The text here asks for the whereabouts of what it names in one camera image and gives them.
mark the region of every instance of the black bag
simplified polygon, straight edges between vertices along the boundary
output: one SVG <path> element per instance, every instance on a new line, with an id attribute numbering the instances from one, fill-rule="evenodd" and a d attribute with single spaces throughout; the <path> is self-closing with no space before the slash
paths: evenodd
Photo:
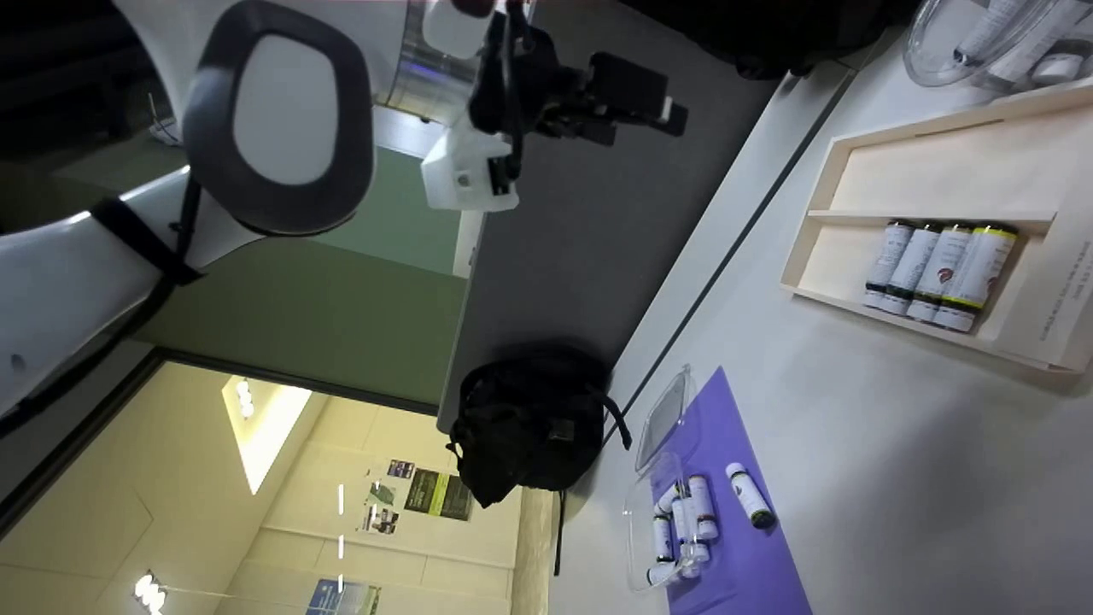
<path id="1" fill-rule="evenodd" d="M 630 426 L 604 393 L 607 379 L 604 358 L 559 345 L 475 370 L 460 381 L 446 445 L 472 497 L 493 506 L 512 484 L 570 489 L 604 445 L 604 411 L 630 448 Z"/>
<path id="2" fill-rule="evenodd" d="M 809 73 L 823 58 L 869 47 L 920 0 L 626 0 L 683 32 L 748 77 Z"/>

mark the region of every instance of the purple mat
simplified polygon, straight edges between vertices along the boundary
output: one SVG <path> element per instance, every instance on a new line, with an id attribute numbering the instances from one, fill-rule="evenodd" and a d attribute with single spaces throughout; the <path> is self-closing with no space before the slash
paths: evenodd
<path id="1" fill-rule="evenodd" d="M 672 615 L 809 615 L 782 531 L 754 531 L 727 489 L 724 463 L 740 462 L 776 506 L 748 445 L 739 404 L 730 400 L 724 370 L 718 370 L 698 393 L 664 452 L 676 454 L 685 476 L 707 477 L 722 531 L 722 541 L 709 542 L 702 579 L 683 581 L 671 591 Z M 672 476 L 666 463 L 656 463 L 653 499 L 666 482 L 672 482 Z"/>

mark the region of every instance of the shelf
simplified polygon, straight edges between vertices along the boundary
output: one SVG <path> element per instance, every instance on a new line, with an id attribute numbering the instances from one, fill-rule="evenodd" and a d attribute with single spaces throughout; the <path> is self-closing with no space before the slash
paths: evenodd
<path id="1" fill-rule="evenodd" d="M 896 213 L 809 213 L 809 222 L 819 225 L 860 225 L 860 228 L 885 228 L 890 220 L 904 220 Z M 998 220 L 977 220 L 977 214 L 948 214 L 959 222 L 998 222 Z M 1008 225 L 1013 225 L 1020 237 L 1045 237 L 1051 228 L 1051 214 L 1008 214 Z"/>
<path id="2" fill-rule="evenodd" d="M 782 284 L 805 302 L 1034 370 L 1093 354 L 1093 81 L 860 134 L 827 155 Z M 973 334 L 865 309 L 890 220 L 1008 222 L 1020 243 Z"/>

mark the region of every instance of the green wall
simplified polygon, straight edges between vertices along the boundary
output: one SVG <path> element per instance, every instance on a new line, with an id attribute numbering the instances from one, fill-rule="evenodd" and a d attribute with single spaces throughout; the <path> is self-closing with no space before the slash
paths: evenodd
<path id="1" fill-rule="evenodd" d="M 143 338 L 373 397 L 438 404 L 460 303 L 459 278 L 271 240 L 178 289 Z"/>
<path id="2" fill-rule="evenodd" d="M 319 243 L 451 272 L 453 237 L 459 214 L 423 203 L 421 161 L 381 149 L 355 220 L 319 237 Z"/>

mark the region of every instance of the white table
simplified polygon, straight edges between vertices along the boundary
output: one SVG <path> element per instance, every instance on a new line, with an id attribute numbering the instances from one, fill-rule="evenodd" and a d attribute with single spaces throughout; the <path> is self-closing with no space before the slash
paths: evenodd
<path id="1" fill-rule="evenodd" d="M 614 400 L 635 393 L 837 81 L 827 73 L 772 101 L 618 358 Z M 915 89 L 897 47 L 869 66 L 631 411 L 641 429 L 678 370 L 693 387 L 727 370 L 813 610 L 1093 610 L 1088 387 L 1045 381 L 778 288 L 834 137 L 977 101 L 984 91 L 964 84 Z M 631 482 L 635 452 L 614 438 L 589 497 L 570 501 L 550 610 L 666 610 L 658 596 L 626 583 Z"/>

